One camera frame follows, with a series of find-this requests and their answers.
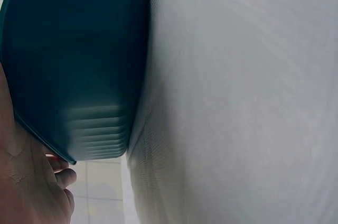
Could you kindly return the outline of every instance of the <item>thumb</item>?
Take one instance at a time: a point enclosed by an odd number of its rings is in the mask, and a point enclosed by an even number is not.
[[[15,123],[10,91],[0,63],[0,149],[8,152],[10,148],[8,144],[11,143],[14,132]]]

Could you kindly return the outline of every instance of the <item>tiled wall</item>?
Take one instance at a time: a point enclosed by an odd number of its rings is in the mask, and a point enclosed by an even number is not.
[[[76,209],[71,224],[123,224],[120,159],[78,162],[77,182],[70,186]]]

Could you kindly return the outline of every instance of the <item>white fabric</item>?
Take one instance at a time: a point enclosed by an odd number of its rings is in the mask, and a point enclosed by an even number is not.
[[[152,0],[142,223],[338,222],[338,0]]]

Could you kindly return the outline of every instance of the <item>hand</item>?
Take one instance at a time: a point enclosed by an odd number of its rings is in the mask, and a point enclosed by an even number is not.
[[[75,171],[14,121],[0,64],[0,224],[69,224]]]

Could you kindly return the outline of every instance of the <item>grout line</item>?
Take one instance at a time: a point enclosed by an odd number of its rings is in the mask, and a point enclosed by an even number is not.
[[[74,197],[76,197],[76,198],[87,198],[87,200],[89,200],[89,199],[95,199],[95,200],[107,200],[107,201],[123,201],[123,199],[101,199],[101,198],[93,198],[93,197],[85,197],[85,196],[76,196],[76,195],[74,195]]]
[[[90,224],[89,199],[88,199],[88,163],[86,162],[86,198],[87,198],[87,217]]]

